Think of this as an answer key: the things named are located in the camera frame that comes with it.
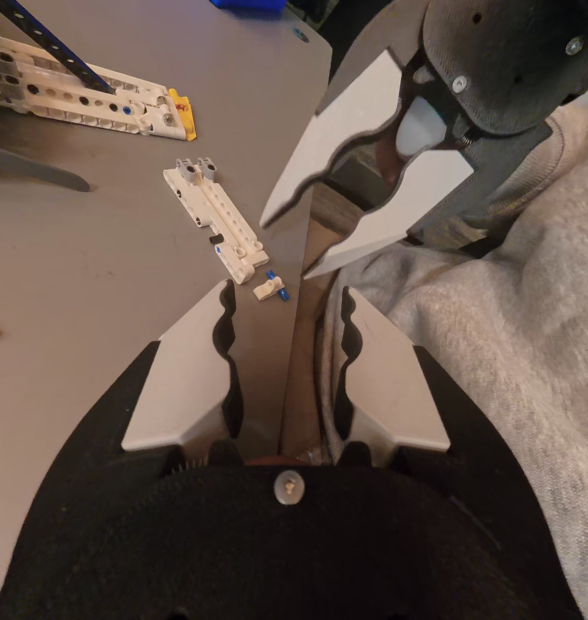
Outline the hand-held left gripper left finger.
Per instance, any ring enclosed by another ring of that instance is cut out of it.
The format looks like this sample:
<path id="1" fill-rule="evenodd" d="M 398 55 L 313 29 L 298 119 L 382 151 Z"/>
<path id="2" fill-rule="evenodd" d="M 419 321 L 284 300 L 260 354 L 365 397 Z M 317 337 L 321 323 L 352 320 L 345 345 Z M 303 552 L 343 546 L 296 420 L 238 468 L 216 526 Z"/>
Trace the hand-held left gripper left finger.
<path id="1" fill-rule="evenodd" d="M 206 456 L 215 441 L 238 438 L 244 405 L 229 353 L 235 312 L 235 284 L 223 280 L 159 338 L 123 450 L 180 446 Z"/>

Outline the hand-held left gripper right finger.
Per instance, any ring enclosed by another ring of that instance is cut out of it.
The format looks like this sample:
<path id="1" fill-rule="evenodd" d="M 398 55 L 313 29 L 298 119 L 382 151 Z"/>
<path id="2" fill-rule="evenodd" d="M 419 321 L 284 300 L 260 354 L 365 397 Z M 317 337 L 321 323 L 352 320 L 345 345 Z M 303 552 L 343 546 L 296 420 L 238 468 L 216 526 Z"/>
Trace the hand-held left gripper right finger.
<path id="1" fill-rule="evenodd" d="M 372 458 L 397 449 L 445 453 L 451 443 L 411 340 L 351 286 L 342 291 L 334 425 Z"/>

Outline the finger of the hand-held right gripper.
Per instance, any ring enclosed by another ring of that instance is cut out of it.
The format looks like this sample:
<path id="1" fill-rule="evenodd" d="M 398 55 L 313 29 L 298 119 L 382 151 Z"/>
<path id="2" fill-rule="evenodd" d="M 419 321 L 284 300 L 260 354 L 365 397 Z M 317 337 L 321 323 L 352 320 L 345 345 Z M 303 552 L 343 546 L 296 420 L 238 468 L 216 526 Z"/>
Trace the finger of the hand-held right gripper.
<path id="1" fill-rule="evenodd" d="M 289 212 L 306 188 L 326 175 L 358 139 L 380 134 L 397 116 L 402 70 L 390 49 L 309 121 L 260 217 L 267 228 Z"/>
<path id="2" fill-rule="evenodd" d="M 329 274 L 404 239 L 414 224 L 473 172 L 460 151 L 421 152 L 404 168 L 387 202 L 364 214 L 353 232 L 326 249 L 305 271 L 303 278 L 310 280 Z"/>

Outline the white connector with blue pin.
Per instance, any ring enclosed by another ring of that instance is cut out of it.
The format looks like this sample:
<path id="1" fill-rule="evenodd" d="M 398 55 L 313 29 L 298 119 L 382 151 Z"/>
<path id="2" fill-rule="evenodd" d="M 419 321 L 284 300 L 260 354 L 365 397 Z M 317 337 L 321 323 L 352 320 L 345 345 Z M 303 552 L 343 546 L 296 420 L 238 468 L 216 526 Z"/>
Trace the white connector with blue pin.
<path id="1" fill-rule="evenodd" d="M 267 281 L 253 289 L 253 294 L 258 301 L 264 301 L 274 295 L 279 296 L 283 301 L 288 301 L 290 296 L 285 289 L 282 279 L 273 270 L 266 272 Z"/>

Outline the white lego beam assembly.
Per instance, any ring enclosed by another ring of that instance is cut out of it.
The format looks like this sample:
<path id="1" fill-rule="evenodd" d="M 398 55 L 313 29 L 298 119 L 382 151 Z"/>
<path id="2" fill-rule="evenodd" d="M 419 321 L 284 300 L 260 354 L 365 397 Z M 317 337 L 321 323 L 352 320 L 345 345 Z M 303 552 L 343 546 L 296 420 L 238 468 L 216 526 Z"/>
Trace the white lego beam assembly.
<path id="1" fill-rule="evenodd" d="M 218 182 L 213 161 L 177 159 L 163 176 L 197 227 L 210 228 L 212 248 L 231 278 L 237 284 L 248 282 L 269 256 Z"/>

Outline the lego helicopter model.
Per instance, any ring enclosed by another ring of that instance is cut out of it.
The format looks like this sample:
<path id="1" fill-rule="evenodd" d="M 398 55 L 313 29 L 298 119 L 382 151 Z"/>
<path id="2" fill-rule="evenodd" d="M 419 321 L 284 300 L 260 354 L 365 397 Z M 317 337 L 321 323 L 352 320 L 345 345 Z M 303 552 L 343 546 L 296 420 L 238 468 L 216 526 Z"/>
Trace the lego helicopter model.
<path id="1" fill-rule="evenodd" d="M 18 1 L 0 14 L 34 45 L 0 36 L 0 107 L 121 133 L 193 141 L 187 97 L 175 89 L 89 65 Z"/>

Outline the person's right forearm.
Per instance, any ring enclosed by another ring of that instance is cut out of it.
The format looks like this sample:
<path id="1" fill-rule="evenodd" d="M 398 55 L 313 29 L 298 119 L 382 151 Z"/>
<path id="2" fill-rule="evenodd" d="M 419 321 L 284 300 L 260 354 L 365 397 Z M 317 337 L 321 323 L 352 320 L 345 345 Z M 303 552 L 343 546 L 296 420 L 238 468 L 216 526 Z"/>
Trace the person's right forearm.
<path id="1" fill-rule="evenodd" d="M 552 134 L 536 146 L 491 197 L 487 235 L 500 240 L 530 208 L 559 207 L 588 160 L 588 107 L 578 101 L 547 119 Z"/>

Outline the blue plastic bin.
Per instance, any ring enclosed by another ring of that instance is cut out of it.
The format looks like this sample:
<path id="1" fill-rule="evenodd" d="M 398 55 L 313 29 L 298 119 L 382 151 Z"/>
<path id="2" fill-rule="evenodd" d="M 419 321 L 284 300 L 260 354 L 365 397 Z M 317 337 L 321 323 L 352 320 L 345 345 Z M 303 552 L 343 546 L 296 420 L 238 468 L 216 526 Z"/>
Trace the blue plastic bin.
<path id="1" fill-rule="evenodd" d="M 287 1 L 211 1 L 211 3 L 220 9 L 281 12 Z"/>

